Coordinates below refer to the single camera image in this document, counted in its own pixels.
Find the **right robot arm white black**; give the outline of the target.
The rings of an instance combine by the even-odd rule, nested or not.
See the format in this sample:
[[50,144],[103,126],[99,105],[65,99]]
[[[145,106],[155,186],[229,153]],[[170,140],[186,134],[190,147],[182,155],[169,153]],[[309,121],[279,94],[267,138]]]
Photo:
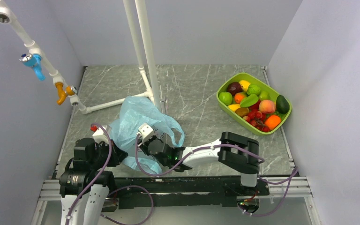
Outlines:
[[264,159],[259,156],[259,142],[232,132],[223,132],[221,137],[208,144],[196,147],[171,147],[155,135],[136,136],[136,150],[155,158],[168,171],[182,173],[197,166],[220,162],[240,173],[240,190],[250,195],[257,190],[259,165]]

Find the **light blue plastic bag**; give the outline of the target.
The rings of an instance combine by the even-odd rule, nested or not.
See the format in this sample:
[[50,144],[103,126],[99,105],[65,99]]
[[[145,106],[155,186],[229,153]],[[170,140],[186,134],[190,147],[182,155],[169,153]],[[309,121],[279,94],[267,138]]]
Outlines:
[[128,153],[122,163],[136,171],[140,170],[135,159],[136,133],[144,123],[152,126],[159,136],[167,134],[175,147],[181,147],[185,139],[180,124],[174,118],[162,114],[149,99],[126,97],[120,108],[119,118],[109,124],[109,136],[119,149]]

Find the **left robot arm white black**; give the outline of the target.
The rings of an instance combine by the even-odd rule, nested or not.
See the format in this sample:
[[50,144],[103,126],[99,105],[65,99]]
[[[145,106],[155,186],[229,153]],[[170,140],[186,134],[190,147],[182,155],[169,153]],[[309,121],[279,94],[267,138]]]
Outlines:
[[61,224],[95,225],[105,198],[115,193],[117,185],[111,171],[128,156],[113,142],[95,142],[93,138],[76,141],[74,157],[59,178]]

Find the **green fake pear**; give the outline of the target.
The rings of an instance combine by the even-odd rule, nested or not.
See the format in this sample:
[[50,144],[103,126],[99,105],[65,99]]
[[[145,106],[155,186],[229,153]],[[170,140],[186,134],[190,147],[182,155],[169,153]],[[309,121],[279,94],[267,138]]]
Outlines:
[[240,107],[250,107],[253,104],[255,104],[258,100],[259,97],[256,95],[247,96],[241,101]]

